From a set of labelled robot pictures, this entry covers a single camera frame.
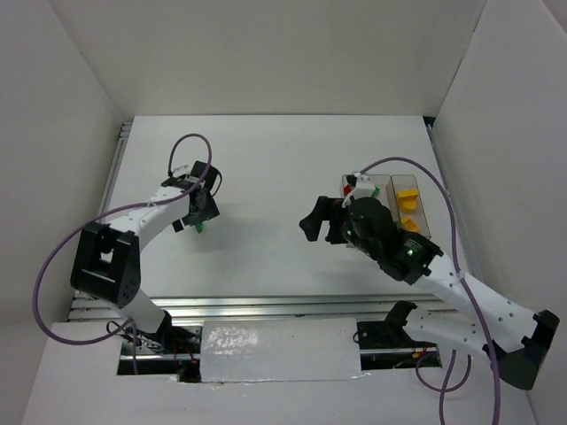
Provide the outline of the yellow oval lego piece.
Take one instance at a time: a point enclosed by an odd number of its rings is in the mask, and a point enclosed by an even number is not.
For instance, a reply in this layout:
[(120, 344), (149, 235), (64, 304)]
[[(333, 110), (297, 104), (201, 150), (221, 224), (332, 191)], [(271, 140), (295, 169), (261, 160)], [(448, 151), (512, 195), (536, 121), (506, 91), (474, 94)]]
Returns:
[(402, 213), (413, 214), (418, 206), (418, 189), (401, 190), (397, 193), (397, 204)]

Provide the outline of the yellow lego brick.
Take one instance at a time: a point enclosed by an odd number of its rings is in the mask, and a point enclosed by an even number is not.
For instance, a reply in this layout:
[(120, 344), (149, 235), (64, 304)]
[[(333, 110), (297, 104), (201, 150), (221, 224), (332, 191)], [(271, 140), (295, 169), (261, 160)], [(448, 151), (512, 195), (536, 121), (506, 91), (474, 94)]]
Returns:
[(401, 225), (402, 227), (410, 232), (414, 232), (414, 233), (418, 233), (419, 232), (419, 227), (416, 224), (416, 222), (411, 218), (411, 217), (403, 217), (401, 219)]

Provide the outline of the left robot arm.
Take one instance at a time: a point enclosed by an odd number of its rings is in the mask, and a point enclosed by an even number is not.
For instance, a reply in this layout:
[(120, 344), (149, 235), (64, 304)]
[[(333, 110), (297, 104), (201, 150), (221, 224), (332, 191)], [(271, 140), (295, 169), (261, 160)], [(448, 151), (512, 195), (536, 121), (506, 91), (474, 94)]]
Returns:
[(171, 314), (141, 290), (141, 252), (167, 227), (202, 230), (220, 215), (214, 196), (222, 173), (197, 161), (180, 166), (142, 206), (103, 223), (88, 224), (80, 235), (70, 283), (73, 288), (112, 305), (119, 316), (134, 322), (156, 352), (196, 349), (199, 336), (172, 324)]

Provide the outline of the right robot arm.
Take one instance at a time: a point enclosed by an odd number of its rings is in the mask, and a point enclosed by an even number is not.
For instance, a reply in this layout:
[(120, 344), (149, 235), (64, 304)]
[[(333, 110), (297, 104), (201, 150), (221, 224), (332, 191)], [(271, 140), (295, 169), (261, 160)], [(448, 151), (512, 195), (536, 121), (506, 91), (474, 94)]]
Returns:
[(386, 316), (398, 333), (485, 358), (505, 383), (520, 390), (533, 388), (560, 323), (554, 313), (534, 312), (474, 276), (459, 274), (435, 243), (401, 228), (390, 210), (373, 197), (349, 205), (339, 198), (318, 197), (299, 226), (314, 242), (324, 222), (330, 225), (326, 242), (351, 244), (393, 280), (432, 294), (468, 317), (456, 321), (399, 302)]

